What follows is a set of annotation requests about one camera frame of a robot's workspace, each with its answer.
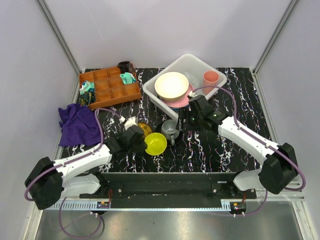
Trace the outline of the pink plastic cup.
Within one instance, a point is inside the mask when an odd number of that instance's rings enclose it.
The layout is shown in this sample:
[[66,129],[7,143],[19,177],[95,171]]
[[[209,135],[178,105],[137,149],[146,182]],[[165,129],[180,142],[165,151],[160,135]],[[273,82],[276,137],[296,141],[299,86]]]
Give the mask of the pink plastic cup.
[[206,71],[203,74],[203,86],[205,88],[202,89],[205,95],[209,94],[214,88],[211,86],[216,86],[219,81],[219,74],[215,71]]

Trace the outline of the cream white bowl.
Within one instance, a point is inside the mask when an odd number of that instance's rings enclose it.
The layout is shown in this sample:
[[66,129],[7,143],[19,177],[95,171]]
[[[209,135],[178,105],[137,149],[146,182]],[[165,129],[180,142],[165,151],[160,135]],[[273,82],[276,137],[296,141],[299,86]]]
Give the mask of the cream white bowl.
[[154,83],[154,89],[158,96],[169,102],[182,98],[188,88],[188,78],[179,72],[166,72],[159,76]]

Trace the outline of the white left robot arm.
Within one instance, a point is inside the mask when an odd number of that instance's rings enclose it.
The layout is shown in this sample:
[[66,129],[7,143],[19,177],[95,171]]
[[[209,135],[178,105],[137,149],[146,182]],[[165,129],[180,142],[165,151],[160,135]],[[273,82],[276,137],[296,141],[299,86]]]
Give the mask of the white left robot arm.
[[106,139],[77,155],[58,160],[40,159],[25,180],[25,196],[30,196],[39,210],[45,210],[61,198],[93,195],[103,198],[108,184],[99,173],[85,172],[113,160],[120,160],[131,151],[143,152],[147,148],[144,131],[132,125],[116,137]]

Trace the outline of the teal ceramic floral plate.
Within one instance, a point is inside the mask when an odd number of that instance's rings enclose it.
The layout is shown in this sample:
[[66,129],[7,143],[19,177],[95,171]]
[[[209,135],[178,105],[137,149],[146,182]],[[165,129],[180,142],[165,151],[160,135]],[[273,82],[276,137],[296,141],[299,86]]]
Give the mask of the teal ceramic floral plate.
[[189,108],[188,107],[180,107],[180,108],[171,108],[175,113],[184,113],[186,112]]

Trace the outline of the yellow plastic bowl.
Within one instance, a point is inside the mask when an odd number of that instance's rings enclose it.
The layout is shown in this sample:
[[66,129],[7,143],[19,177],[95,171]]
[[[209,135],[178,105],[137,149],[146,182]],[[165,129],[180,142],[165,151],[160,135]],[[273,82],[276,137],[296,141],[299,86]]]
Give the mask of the yellow plastic bowl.
[[158,132],[149,134],[144,142],[147,145],[145,152],[150,156],[158,156],[162,154],[167,148],[166,137]]

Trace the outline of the translucent white plastic bin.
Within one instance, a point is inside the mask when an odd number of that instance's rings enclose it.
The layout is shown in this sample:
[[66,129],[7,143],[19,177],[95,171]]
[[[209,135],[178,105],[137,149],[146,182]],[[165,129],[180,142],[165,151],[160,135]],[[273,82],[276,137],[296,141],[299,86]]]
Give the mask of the translucent white plastic bin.
[[160,98],[158,98],[158,94],[155,90],[155,82],[157,78],[167,72],[179,72],[185,75],[191,86],[197,89],[204,86],[203,75],[207,71],[214,71],[218,73],[219,79],[217,82],[217,86],[223,87],[224,84],[227,82],[227,77],[224,73],[216,70],[215,68],[200,60],[193,54],[185,53],[178,59],[176,59],[173,63],[168,65],[160,73],[152,77],[150,80],[147,80],[147,82],[143,84],[143,92],[148,95],[150,101],[157,108],[162,110],[171,119],[177,120],[178,113],[171,109],[169,106],[167,106]]

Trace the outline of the pink plastic plate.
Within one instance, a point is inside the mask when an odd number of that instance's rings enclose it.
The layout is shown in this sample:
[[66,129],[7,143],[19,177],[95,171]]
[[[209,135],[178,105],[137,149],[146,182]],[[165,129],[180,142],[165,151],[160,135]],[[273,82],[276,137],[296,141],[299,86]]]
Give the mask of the pink plastic plate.
[[178,100],[168,101],[168,100],[162,99],[161,97],[159,99],[172,109],[183,108],[183,107],[189,105],[188,95],[189,95],[190,91],[192,91],[192,90],[194,90],[194,87],[191,84],[189,84],[187,92]]

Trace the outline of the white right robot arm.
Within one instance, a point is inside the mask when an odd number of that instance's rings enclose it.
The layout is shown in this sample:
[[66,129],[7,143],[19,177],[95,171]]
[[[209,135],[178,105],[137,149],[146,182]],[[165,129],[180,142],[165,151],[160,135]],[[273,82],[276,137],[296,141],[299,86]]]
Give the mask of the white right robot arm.
[[279,194],[298,175],[294,148],[270,141],[247,128],[228,111],[214,109],[203,95],[188,96],[180,109],[178,125],[207,130],[237,144],[260,164],[259,169],[238,172],[227,185],[228,195],[239,198],[246,190],[264,188]]

